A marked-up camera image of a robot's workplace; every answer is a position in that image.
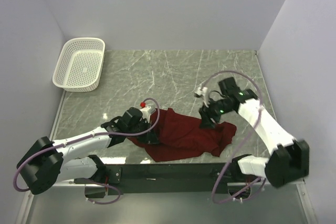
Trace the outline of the dark red t shirt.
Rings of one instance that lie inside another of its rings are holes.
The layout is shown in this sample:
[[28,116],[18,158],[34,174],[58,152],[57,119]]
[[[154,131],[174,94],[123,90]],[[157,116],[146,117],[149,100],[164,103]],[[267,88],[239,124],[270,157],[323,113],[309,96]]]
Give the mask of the dark red t shirt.
[[154,128],[160,144],[144,144],[135,137],[129,140],[142,147],[155,162],[176,161],[210,153],[219,157],[226,146],[232,143],[237,127],[223,122],[213,129],[201,129],[201,119],[160,110],[159,122]]

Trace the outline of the white perforated plastic basket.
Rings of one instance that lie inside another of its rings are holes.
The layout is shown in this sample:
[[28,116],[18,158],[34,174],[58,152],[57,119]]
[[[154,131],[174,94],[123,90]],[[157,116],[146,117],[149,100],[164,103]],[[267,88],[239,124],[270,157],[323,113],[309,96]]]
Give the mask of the white perforated plastic basket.
[[105,52],[102,39],[73,38],[59,55],[53,84],[67,92],[90,92],[99,85]]

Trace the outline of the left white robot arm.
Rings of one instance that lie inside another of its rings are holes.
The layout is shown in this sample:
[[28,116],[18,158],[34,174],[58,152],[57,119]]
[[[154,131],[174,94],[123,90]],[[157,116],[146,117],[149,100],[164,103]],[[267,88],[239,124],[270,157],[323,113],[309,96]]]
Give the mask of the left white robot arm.
[[129,108],[123,116],[117,116],[90,132],[51,141],[39,138],[17,164],[17,176],[21,176],[27,190],[38,195],[55,183],[70,179],[84,179],[93,184],[109,183],[106,165],[91,152],[121,144],[128,137],[144,143],[157,144],[151,116],[160,116],[160,110],[151,106]]

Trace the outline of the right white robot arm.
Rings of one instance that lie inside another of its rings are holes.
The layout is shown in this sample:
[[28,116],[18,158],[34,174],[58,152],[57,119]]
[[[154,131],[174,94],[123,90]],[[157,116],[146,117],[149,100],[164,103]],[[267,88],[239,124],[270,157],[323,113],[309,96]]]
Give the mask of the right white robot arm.
[[268,158],[251,154],[232,159],[228,169],[232,179],[241,182],[248,175],[266,178],[272,186],[279,188],[287,183],[309,175],[310,147],[305,140],[297,140],[284,130],[269,114],[260,98],[251,89],[242,90],[233,77],[218,83],[220,100],[210,98],[209,90],[199,86],[195,96],[203,99],[199,109],[200,128],[213,129],[221,116],[236,112],[255,130],[265,144]]

